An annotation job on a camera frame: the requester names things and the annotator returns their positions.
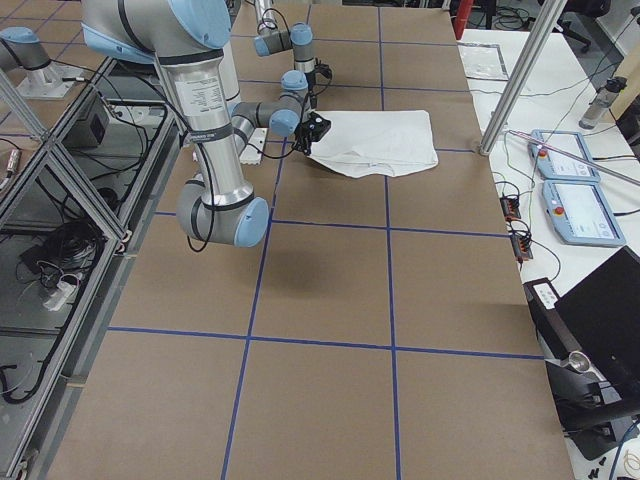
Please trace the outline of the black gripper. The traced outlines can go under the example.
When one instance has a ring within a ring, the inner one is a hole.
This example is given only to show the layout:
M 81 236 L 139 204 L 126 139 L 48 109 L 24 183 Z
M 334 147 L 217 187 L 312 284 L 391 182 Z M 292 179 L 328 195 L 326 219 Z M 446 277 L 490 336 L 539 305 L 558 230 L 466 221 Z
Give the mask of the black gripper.
M 307 103 L 311 110 L 315 110 L 318 103 L 317 95 L 314 91 L 316 87 L 316 73 L 306 72 L 305 77 L 307 80 Z
M 319 142 L 331 129 L 331 121 L 312 111 L 307 119 L 301 122 L 294 131 L 293 150 L 310 154 L 312 144 Z

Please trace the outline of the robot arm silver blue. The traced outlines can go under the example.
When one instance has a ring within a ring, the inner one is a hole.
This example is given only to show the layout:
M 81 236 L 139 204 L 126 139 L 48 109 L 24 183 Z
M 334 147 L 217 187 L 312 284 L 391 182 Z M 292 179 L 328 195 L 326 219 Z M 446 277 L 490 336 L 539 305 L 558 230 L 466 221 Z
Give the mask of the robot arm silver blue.
M 281 78 L 272 102 L 243 102 L 228 91 L 235 66 L 226 62 L 231 17 L 224 1 L 85 1 L 82 28 L 88 47 L 106 56 L 155 67 L 167 105 L 193 144 L 198 174 L 187 181 L 176 210 L 189 239 L 236 247 L 258 244 L 268 226 L 267 202 L 243 175 L 240 155 L 254 131 L 293 136 L 295 150 L 310 154 L 330 129 L 315 111 L 319 62 L 311 27 L 280 28 L 270 2 L 255 4 L 258 55 L 291 51 L 294 67 Z
M 317 107 L 316 80 L 323 64 L 315 55 L 314 35 L 311 27 L 304 22 L 290 26 L 285 16 L 271 1 L 253 1 L 256 33 L 254 48 L 260 57 L 291 50 L 294 69 L 303 73 L 310 92 L 310 104 Z

